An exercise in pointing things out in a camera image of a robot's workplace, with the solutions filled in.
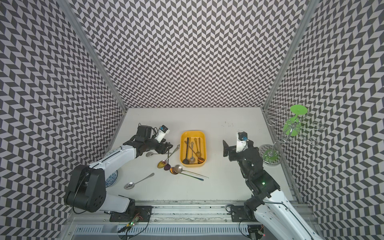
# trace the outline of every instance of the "chevron patterned wall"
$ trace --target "chevron patterned wall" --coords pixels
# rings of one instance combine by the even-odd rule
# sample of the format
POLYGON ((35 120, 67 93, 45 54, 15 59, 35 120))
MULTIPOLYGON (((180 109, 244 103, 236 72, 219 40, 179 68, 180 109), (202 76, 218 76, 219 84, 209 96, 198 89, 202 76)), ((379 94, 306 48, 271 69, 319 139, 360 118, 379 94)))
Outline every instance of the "chevron patterned wall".
POLYGON ((1 0, 0 39, 0 239, 54 238, 122 110, 54 0, 1 0))
POLYGON ((303 104, 306 126, 326 125, 284 145, 326 239, 384 239, 383 9, 378 0, 320 2, 268 110, 285 120, 279 105, 303 104))
POLYGON ((308 0, 69 0, 127 107, 262 106, 308 0))

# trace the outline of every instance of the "black spoon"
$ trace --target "black spoon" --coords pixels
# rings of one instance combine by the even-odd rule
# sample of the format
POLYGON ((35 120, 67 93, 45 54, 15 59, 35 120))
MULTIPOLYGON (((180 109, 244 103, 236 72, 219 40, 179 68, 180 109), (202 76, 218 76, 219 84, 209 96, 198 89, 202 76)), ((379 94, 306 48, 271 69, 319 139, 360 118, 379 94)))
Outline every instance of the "black spoon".
POLYGON ((185 165, 188 165, 188 164, 189 164, 189 160, 188 160, 189 137, 187 137, 187 142, 186 142, 186 144, 187 144, 187 153, 185 154, 185 159, 183 160, 183 163, 184 163, 185 165))

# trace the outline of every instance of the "blue and white plate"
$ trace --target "blue and white plate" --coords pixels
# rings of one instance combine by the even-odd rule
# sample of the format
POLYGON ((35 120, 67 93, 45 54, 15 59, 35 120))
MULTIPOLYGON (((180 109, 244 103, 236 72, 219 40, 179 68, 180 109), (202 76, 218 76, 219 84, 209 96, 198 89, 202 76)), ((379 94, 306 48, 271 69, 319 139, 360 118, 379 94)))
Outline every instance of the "blue and white plate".
POLYGON ((118 178, 118 171, 116 170, 114 173, 112 173, 106 180, 105 180, 105 187, 112 186, 118 178))

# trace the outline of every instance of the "mounting plate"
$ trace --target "mounting plate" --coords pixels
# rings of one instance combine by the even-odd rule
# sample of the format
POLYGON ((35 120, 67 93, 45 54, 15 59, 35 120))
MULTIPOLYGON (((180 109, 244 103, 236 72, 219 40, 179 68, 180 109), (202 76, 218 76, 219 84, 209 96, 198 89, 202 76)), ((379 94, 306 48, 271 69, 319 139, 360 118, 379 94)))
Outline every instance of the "mounting plate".
MULTIPOLYGON (((149 219, 151 218, 152 208, 153 208, 152 206, 136 206, 135 213, 133 215, 140 213, 140 216, 143 218, 143 220, 140 220, 140 222, 148 222, 149 219)), ((131 216, 128 216, 125 213, 118 213, 118 212, 111 213, 111 217, 109 218, 110 222, 129 222, 131 220, 132 220, 131 216)))
POLYGON ((243 222, 257 222, 257 220, 249 220, 245 214, 244 211, 244 206, 235 206, 235 205, 230 205, 231 207, 231 218, 232 222, 240 222, 244 220, 243 222))

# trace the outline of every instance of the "black cable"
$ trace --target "black cable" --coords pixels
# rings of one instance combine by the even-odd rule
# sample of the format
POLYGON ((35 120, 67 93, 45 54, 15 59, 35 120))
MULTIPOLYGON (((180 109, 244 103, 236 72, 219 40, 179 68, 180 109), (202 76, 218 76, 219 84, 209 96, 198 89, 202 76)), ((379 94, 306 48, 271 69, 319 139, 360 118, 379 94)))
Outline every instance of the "black cable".
POLYGON ((284 203, 282 203, 282 202, 264 202, 264 203, 267 203, 267 204, 282 204, 282 205, 284 205, 284 207, 286 209, 288 209, 291 212, 291 214, 296 218, 296 220, 301 224, 301 226, 305 229, 305 231, 308 233, 308 235, 311 236, 311 240, 314 240, 312 235, 310 234, 310 232, 304 227, 304 225, 301 223, 301 221, 296 217, 295 214, 293 214, 293 212, 284 203))
POLYGON ((155 128, 152 128, 153 129, 153 132, 154 132, 154 135, 156 136, 157 135, 157 133, 159 132, 159 130, 157 129, 157 127, 155 127, 155 128))
POLYGON ((248 220, 248 221, 249 221, 249 219, 242 219, 242 220, 240 220, 240 222, 239 222, 239 231, 240 231, 240 233, 241 233, 243 236, 245 236, 246 238, 251 239, 250 237, 244 235, 243 232, 242 232, 241 229, 240 229, 240 223, 241 223, 242 221, 245 221, 245 220, 248 220))
POLYGON ((129 238, 129 239, 132 239, 132 238, 134 238, 134 237, 136 237, 137 235, 139 235, 139 234, 141 234, 142 232, 144 232, 146 229, 147 229, 147 227, 148 227, 148 224, 149 224, 149 212, 147 212, 147 214, 148 214, 148 222, 147 222, 147 226, 141 231, 141 232, 139 232, 138 234, 136 234, 136 235, 134 235, 134 236, 132 236, 131 238, 129 238))
POLYGON ((74 210, 74 201, 75 201, 75 199, 76 199, 77 192, 79 192, 79 189, 80 189, 81 184, 83 183, 85 177, 86 177, 86 176, 88 175, 88 173, 89 173, 89 169, 88 169, 88 171, 84 174, 84 177, 83 177, 83 179, 80 181, 80 184, 79 184, 79 186, 77 187, 76 193, 74 194, 74 197, 73 197, 72 211, 73 211, 75 214, 82 214, 82 213, 85 213, 85 212, 86 212, 86 210, 85 210, 85 211, 82 211, 82 212, 76 212, 76 211, 74 210))
POLYGON ((231 211, 228 211, 227 207, 230 207, 230 206, 234 206, 233 204, 228 204, 227 206, 225 206, 225 210, 229 213, 231 213, 231 211))

